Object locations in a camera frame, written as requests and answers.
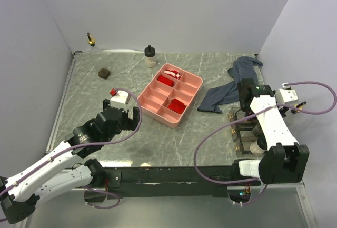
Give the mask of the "oil bottle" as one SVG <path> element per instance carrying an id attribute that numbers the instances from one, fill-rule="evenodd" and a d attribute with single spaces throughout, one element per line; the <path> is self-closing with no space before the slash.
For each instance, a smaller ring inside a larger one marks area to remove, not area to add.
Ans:
<path id="1" fill-rule="evenodd" d="M 96 40 L 91 33 L 87 32 L 88 44 L 90 45 L 90 59 L 92 60 L 94 67 L 97 71 L 99 78 L 108 79 L 111 72 L 108 69 L 107 61 L 103 58 L 102 50 L 96 45 Z"/>
<path id="2" fill-rule="evenodd" d="M 299 104 L 294 104 L 293 107 L 295 107 L 296 109 L 291 109 L 291 113 L 292 114 L 296 114 L 296 113 L 299 113 L 300 110 L 303 109 L 303 107 L 307 104 L 307 101 L 303 101 Z"/>

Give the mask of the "salt jar black lid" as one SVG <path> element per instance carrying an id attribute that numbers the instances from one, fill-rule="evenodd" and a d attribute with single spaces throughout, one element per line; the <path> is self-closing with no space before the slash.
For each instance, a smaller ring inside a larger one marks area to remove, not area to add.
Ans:
<path id="1" fill-rule="evenodd" d="M 156 66 L 156 50 L 150 44 L 144 49 L 145 65 L 149 68 Z"/>
<path id="2" fill-rule="evenodd" d="M 263 154 L 267 151 L 267 142 L 264 135 L 259 136 L 253 144 L 250 145 L 252 154 Z"/>

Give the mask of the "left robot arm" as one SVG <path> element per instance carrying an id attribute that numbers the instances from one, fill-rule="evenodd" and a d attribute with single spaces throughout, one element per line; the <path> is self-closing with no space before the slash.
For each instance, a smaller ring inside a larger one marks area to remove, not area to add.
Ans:
<path id="1" fill-rule="evenodd" d="M 142 122 L 142 109 L 129 111 L 112 107 L 108 100 L 95 118 L 75 128 L 56 149 L 15 176 L 1 177 L 1 208 L 5 220 L 18 223 L 29 217 L 37 204 L 76 187 L 98 187 L 107 175 L 100 162 L 87 157 L 104 145 L 114 144 L 121 131 L 136 133 Z"/>

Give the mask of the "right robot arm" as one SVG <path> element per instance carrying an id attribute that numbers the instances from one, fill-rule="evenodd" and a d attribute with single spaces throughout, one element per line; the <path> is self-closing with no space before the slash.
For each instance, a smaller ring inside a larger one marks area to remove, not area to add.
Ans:
<path id="1" fill-rule="evenodd" d="M 302 180 L 309 158 L 309 149 L 301 145 L 288 129 L 279 107 L 298 100 L 296 91 L 283 86 L 272 91 L 268 85 L 256 85 L 251 78 L 237 84 L 240 107 L 255 114 L 262 130 L 261 142 L 266 143 L 266 153 L 260 160 L 240 160 L 231 171 L 231 180 L 244 184 L 249 177 L 264 184 L 298 183 Z"/>

